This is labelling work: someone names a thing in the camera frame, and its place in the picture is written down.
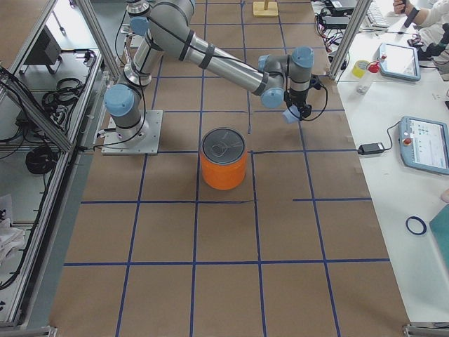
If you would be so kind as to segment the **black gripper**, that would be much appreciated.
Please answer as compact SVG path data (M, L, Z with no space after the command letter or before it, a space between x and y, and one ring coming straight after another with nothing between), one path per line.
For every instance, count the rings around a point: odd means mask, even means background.
M286 107L295 105L301 114L301 120L305 120L311 115L311 105L307 104L308 90L306 91L296 91L293 89L288 89L284 93L284 102Z

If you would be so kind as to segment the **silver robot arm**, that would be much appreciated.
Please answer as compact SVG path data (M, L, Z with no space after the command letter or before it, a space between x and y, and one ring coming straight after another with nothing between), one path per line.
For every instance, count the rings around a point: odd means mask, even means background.
M190 62L260 97L262 104L275 108L285 103L285 117L304 120L311 114L306 99L311 88L314 51L301 46L290 55L264 55L254 68L198 37L190 28L194 1L128 1L130 27L143 38L133 59L119 80L107 89L106 110L115 123L117 145L129 149L148 136L149 123L139 110L152 70L163 55Z

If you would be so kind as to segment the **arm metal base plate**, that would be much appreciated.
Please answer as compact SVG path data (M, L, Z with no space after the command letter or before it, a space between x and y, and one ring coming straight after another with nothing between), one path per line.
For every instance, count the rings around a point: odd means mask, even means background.
M163 121L162 110L147 110L140 113L144 121L143 126L137 125L130 129L116 126L112 117L109 118L108 127L113 131L105 134L101 153L103 155L157 155Z

